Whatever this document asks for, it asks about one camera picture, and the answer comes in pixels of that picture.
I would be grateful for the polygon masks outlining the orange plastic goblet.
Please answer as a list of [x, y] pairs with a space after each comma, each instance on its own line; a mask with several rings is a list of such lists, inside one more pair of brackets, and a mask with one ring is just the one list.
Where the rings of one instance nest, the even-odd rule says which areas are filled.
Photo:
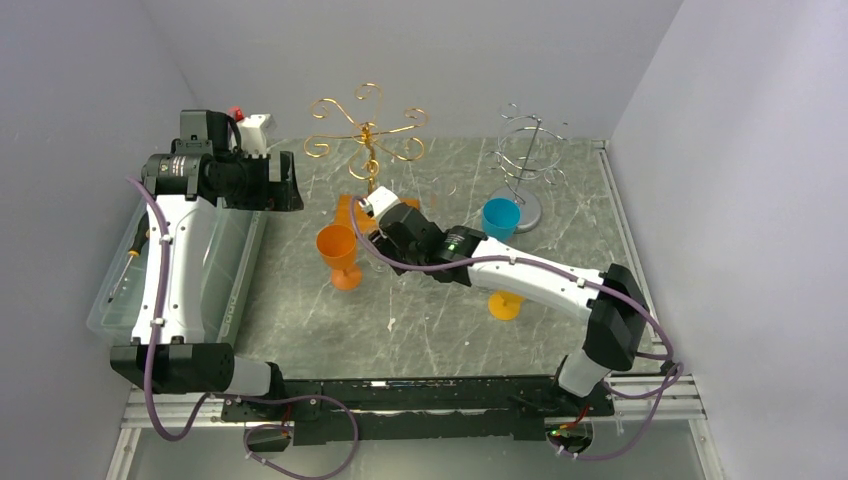
[[342, 224], [331, 224], [316, 236], [316, 248], [324, 263], [331, 269], [331, 283], [342, 291], [350, 291], [362, 281], [362, 271], [356, 264], [357, 237]]

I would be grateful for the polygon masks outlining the gold wire glass rack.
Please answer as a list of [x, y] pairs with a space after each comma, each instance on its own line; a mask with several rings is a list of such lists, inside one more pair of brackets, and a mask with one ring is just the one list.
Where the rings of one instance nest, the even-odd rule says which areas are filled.
[[316, 120], [325, 120], [332, 113], [338, 112], [350, 125], [350, 131], [345, 134], [317, 133], [306, 138], [303, 152], [310, 158], [320, 159], [332, 152], [331, 141], [349, 140], [355, 144], [355, 150], [346, 161], [348, 173], [356, 180], [366, 184], [366, 193], [373, 193], [379, 186], [378, 177], [381, 172], [379, 156], [385, 154], [392, 161], [412, 163], [422, 159], [426, 153], [423, 141], [411, 136], [404, 141], [401, 152], [388, 148], [384, 139], [389, 136], [410, 133], [429, 123], [429, 114], [419, 107], [408, 107], [403, 116], [406, 123], [393, 128], [379, 126], [378, 118], [383, 106], [383, 89], [376, 83], [365, 82], [354, 90], [354, 97], [360, 102], [375, 100], [374, 112], [367, 120], [357, 120], [336, 99], [325, 97], [314, 101], [310, 107], [310, 115]]

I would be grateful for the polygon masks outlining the yellow plastic goblet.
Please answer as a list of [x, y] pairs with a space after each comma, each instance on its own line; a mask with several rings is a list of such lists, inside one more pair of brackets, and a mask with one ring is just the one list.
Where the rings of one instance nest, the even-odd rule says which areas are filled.
[[488, 299], [489, 313], [501, 321], [511, 321], [520, 313], [525, 298], [507, 291], [496, 291]]

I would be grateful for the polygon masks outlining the clear plastic storage box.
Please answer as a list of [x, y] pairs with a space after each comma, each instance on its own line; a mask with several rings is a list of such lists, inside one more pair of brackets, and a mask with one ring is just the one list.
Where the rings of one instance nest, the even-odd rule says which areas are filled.
[[[107, 297], [124, 267], [127, 250], [144, 214], [146, 202], [139, 200], [86, 320], [88, 329], [110, 346], [130, 343], [142, 307], [145, 253], [133, 261], [114, 301], [108, 303]], [[200, 274], [201, 320], [206, 342], [233, 344], [249, 289], [250, 271], [264, 234], [266, 215], [219, 207], [212, 226]]]

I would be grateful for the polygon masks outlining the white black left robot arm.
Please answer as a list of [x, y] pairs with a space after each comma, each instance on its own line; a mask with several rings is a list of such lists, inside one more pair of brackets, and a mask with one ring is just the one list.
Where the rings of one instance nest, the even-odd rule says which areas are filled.
[[270, 114], [184, 110], [169, 152], [153, 154], [135, 187], [147, 204], [145, 287], [126, 346], [110, 352], [112, 369], [152, 394], [248, 396], [264, 420], [287, 406], [279, 368], [237, 356], [212, 337], [201, 307], [206, 250], [220, 209], [303, 209], [294, 155], [274, 152]]

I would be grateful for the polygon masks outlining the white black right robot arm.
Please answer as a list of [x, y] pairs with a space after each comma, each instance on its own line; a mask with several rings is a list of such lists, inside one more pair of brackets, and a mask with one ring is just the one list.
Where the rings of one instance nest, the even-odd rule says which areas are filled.
[[550, 391], [560, 413], [578, 413], [605, 377], [632, 368], [649, 312], [626, 267], [562, 265], [473, 228], [442, 230], [398, 200], [360, 204], [377, 223], [371, 245], [398, 274], [417, 271], [439, 283], [505, 292], [585, 321], [585, 340], [562, 361]]

